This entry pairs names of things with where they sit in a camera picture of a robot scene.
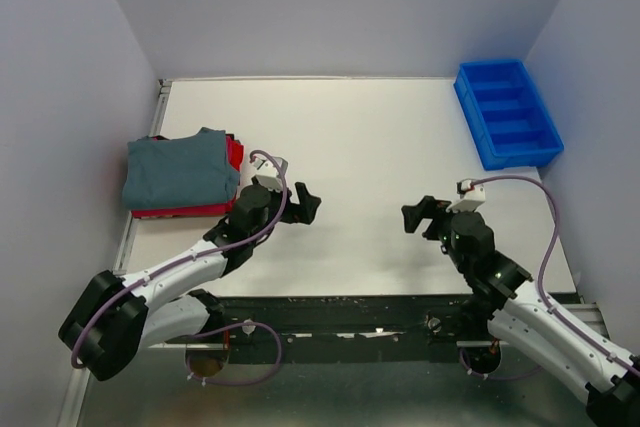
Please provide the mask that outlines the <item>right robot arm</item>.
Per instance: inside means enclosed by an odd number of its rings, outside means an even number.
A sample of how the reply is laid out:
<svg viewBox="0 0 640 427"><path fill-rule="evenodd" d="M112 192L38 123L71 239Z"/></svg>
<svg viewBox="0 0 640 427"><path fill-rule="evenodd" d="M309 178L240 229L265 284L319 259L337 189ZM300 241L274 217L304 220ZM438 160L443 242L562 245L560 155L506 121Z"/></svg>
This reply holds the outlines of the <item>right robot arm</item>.
<svg viewBox="0 0 640 427"><path fill-rule="evenodd" d="M638 356L593 330L499 252L479 212L432 196L401 212L408 233L428 221L424 238L439 242L479 301L460 314L467 336L489 333L518 349L563 383L595 425L638 425Z"/></svg>

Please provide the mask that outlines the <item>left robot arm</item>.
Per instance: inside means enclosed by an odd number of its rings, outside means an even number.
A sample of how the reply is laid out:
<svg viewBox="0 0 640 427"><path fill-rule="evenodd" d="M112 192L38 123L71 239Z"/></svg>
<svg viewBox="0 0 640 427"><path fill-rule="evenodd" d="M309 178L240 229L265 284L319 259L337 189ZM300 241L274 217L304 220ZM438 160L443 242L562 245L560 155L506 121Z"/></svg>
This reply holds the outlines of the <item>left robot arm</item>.
<svg viewBox="0 0 640 427"><path fill-rule="evenodd" d="M106 381L143 348L183 337L214 340L223 326L223 308L202 284L246 263L277 223L312 224L320 205L320 197L302 182L281 191L254 181L186 251L133 274L96 274L58 331L73 367Z"/></svg>

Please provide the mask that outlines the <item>grey-blue t shirt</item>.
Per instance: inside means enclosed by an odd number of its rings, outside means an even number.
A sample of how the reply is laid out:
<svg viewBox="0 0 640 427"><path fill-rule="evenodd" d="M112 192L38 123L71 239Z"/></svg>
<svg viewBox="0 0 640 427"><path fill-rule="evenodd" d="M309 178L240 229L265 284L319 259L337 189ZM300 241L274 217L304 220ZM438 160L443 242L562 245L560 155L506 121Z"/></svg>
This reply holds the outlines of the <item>grey-blue t shirt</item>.
<svg viewBox="0 0 640 427"><path fill-rule="evenodd" d="M131 211L216 205L232 200L239 182L226 132L203 127L189 137L128 143L122 201Z"/></svg>

